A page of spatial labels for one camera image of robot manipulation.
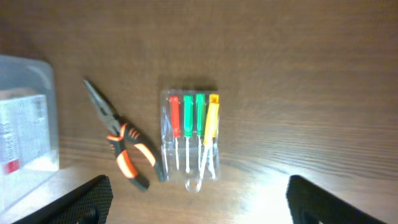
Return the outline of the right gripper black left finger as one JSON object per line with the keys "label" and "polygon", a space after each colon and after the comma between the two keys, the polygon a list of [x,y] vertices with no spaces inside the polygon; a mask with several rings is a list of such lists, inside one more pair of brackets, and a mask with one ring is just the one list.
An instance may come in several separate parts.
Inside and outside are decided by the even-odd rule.
{"label": "right gripper black left finger", "polygon": [[99,175],[16,222],[19,224],[105,224],[112,200],[113,191],[109,177]]}

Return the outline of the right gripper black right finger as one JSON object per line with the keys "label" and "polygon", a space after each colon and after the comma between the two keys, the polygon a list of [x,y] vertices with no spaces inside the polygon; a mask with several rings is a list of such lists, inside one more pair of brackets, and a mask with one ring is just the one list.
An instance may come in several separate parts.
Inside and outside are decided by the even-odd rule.
{"label": "right gripper black right finger", "polygon": [[292,175],[286,191],[294,224],[383,224],[300,175]]}

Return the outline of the orange black needle-nose pliers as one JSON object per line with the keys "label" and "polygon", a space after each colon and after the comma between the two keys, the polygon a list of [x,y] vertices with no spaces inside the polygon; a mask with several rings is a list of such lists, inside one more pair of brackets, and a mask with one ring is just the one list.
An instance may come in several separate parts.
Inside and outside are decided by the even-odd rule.
{"label": "orange black needle-nose pliers", "polygon": [[110,148],[123,176],[140,191],[145,192],[149,189],[149,180],[140,174],[139,169],[134,167],[130,158],[126,147],[128,141],[148,160],[157,175],[158,181],[164,182],[165,174],[161,153],[155,148],[151,139],[128,119],[118,115],[111,102],[92,82],[83,80],[83,84],[100,120],[108,129],[109,135],[106,139],[109,141]]}

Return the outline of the clear screwdriver set case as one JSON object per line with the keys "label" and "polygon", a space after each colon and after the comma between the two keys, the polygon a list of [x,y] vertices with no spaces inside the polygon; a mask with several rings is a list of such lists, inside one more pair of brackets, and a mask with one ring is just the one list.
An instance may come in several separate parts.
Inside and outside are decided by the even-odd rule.
{"label": "clear screwdriver set case", "polygon": [[[164,90],[160,94],[160,130],[161,130],[161,153],[163,159],[163,170],[165,172],[165,179],[169,182],[183,184],[187,191],[197,193],[201,190],[203,183],[213,182],[220,177],[220,161],[218,155],[218,141],[219,141],[219,128],[220,128],[220,107],[218,111],[218,129],[216,137],[213,139],[213,162],[215,168],[215,178],[211,178],[208,164],[205,167],[203,180],[200,179],[200,169],[198,168],[198,137],[197,137],[197,112],[196,112],[196,94],[205,94],[205,119],[204,128],[206,125],[206,116],[209,105],[209,95],[212,93],[218,94],[217,91],[200,91],[200,90]],[[178,138],[178,154],[180,168],[177,170],[175,162],[175,139],[173,136],[171,115],[170,115],[170,102],[171,96],[177,95],[179,98],[179,112],[180,112],[180,137]],[[184,95],[193,96],[193,132],[192,137],[189,139],[190,149],[190,172],[186,173],[186,155],[185,155],[185,136],[184,136]],[[204,134],[201,137],[201,161],[205,151],[203,143]]]}

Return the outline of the clear plastic container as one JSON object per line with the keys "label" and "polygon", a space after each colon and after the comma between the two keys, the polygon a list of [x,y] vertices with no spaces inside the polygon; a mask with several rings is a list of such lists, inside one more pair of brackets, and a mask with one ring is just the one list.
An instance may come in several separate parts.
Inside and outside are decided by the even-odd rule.
{"label": "clear plastic container", "polygon": [[47,62],[1,56],[1,212],[59,170],[57,103]]}

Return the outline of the yellow screwdriver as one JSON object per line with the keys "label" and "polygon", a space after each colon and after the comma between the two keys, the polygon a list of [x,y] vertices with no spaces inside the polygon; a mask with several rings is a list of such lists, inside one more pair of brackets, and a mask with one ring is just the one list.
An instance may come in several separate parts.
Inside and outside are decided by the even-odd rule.
{"label": "yellow screwdriver", "polygon": [[213,139],[216,137],[218,129],[218,111],[219,111],[219,94],[212,93],[209,95],[209,105],[206,116],[205,134],[204,134],[204,146],[205,151],[201,161],[200,167],[200,179],[203,180],[205,167],[208,164],[208,170],[210,171],[211,178],[215,178],[215,168],[213,162]]}

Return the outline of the red screwdriver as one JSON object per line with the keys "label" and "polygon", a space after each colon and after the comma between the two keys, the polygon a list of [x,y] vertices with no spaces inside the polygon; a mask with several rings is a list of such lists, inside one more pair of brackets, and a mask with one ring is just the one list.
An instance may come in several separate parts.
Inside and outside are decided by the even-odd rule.
{"label": "red screwdriver", "polygon": [[176,168],[179,170],[179,154],[178,154],[178,138],[180,137],[180,112],[179,112],[179,98],[177,95],[171,96],[170,102],[170,115],[171,115],[171,125],[173,136],[175,139],[175,162]]}

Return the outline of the green screwdriver left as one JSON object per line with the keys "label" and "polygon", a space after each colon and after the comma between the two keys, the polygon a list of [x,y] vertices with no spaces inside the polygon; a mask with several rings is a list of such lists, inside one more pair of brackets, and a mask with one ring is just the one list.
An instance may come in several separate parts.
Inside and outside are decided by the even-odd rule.
{"label": "green screwdriver left", "polygon": [[192,95],[184,95],[184,136],[185,136],[185,161],[186,161],[186,168],[185,172],[190,172],[190,149],[189,149],[189,139],[192,137],[193,132],[193,96]]}

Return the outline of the green screwdriver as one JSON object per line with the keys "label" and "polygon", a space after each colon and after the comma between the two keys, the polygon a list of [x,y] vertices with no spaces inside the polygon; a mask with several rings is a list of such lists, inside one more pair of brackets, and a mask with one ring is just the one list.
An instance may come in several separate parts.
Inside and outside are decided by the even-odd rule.
{"label": "green screwdriver", "polygon": [[192,95],[184,95],[184,136],[185,136],[185,161],[186,161],[186,168],[185,172],[190,172],[190,149],[189,149],[189,139],[192,137],[193,132],[193,96]]}
{"label": "green screwdriver", "polygon": [[204,133],[205,119],[205,94],[196,94],[196,112],[197,112],[197,137],[198,137],[198,168],[201,166],[201,137]]}

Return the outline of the green screwdriver right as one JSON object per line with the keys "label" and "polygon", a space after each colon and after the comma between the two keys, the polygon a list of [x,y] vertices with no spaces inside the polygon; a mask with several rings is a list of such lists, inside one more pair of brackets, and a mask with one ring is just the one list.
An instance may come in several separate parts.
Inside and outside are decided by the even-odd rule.
{"label": "green screwdriver right", "polygon": [[198,137],[198,168],[201,166],[201,137],[204,133],[205,119],[205,94],[196,94],[196,112],[197,112],[197,137]]}

